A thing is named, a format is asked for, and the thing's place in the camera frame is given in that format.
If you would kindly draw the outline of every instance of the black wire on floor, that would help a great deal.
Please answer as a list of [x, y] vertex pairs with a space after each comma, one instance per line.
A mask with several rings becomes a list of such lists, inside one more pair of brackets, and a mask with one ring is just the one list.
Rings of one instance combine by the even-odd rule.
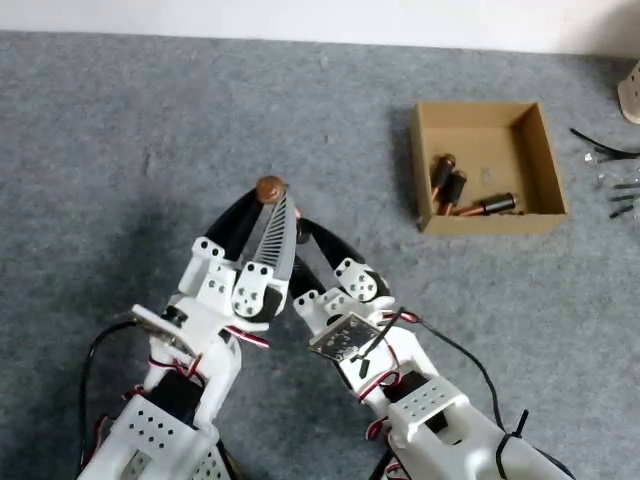
[[80, 377], [80, 391], [78, 397], [78, 427], [80, 433], [80, 451], [78, 456], [78, 465], [76, 468], [77, 478], [82, 473], [82, 469], [85, 467], [85, 456], [87, 451], [87, 384], [89, 383], [89, 375], [91, 374], [91, 365], [93, 363], [93, 357], [96, 353], [98, 346], [102, 341], [110, 336], [112, 333], [124, 330], [126, 328], [135, 327], [137, 323], [133, 320], [127, 320], [126, 322], [116, 323], [110, 327], [104, 329], [91, 343], [89, 352], [84, 359], [82, 366], [82, 374]]

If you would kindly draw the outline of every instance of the open cardboard box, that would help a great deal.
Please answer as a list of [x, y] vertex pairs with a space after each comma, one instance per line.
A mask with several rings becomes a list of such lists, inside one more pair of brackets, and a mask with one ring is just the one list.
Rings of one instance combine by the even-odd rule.
[[[411, 123], [420, 228], [435, 234], [547, 233], [567, 216], [551, 142], [538, 103], [421, 102]], [[452, 153], [467, 174], [458, 208], [514, 193], [514, 212], [489, 216], [439, 215], [431, 201], [431, 173]]]

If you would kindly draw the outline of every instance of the white wall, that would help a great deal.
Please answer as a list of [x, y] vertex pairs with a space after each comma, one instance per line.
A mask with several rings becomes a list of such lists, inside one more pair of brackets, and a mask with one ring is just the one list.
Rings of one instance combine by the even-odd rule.
[[640, 58], [640, 0], [0, 0], [0, 29]]

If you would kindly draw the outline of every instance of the small round object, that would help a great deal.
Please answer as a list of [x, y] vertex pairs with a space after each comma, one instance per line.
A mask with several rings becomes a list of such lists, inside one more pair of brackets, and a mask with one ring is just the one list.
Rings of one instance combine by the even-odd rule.
[[286, 189], [287, 187], [280, 178], [273, 175], [262, 177], [256, 183], [256, 198], [265, 205], [276, 203], [284, 195]]

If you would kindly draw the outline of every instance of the robotic arm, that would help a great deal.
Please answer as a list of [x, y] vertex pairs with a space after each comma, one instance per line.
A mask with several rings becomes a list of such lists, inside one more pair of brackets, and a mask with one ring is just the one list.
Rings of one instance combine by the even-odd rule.
[[327, 291], [296, 257], [289, 289], [296, 312], [313, 334], [309, 348], [330, 359], [358, 400], [374, 411], [378, 420], [370, 425], [367, 438], [374, 439], [383, 426], [388, 429], [392, 453], [372, 479], [573, 478], [561, 464], [519, 438], [523, 425], [506, 434], [499, 410], [500, 426], [438, 373], [414, 334], [395, 324], [432, 327], [403, 309], [390, 310], [395, 299], [387, 283], [361, 255], [320, 225], [300, 223], [340, 284]]
[[[245, 261], [244, 247], [265, 205], [273, 206], [271, 215]], [[279, 179], [261, 179], [194, 241], [164, 312], [132, 308], [135, 323], [150, 334], [149, 371], [104, 442], [97, 438], [93, 453], [81, 459], [81, 480], [238, 479], [214, 421], [241, 367], [238, 339], [268, 346], [253, 333], [269, 328], [287, 292], [311, 330], [310, 350], [328, 358], [373, 410], [377, 420], [367, 438], [387, 429], [389, 453], [371, 479], [573, 478], [521, 440], [521, 426], [506, 434], [497, 408], [497, 425], [475, 409], [439, 374], [414, 334], [397, 324], [432, 327], [411, 312], [394, 312], [387, 282], [365, 259], [296, 213]], [[296, 256], [296, 242], [306, 237], [316, 241], [339, 287], [327, 290]]]
[[[267, 204], [273, 210], [262, 239], [244, 262]], [[268, 346], [251, 332], [267, 330], [284, 308], [295, 211], [284, 184], [262, 178], [195, 240], [165, 311], [132, 308], [151, 335], [149, 372], [104, 443], [82, 462], [81, 480], [237, 478], [213, 422], [240, 370], [238, 338]]]

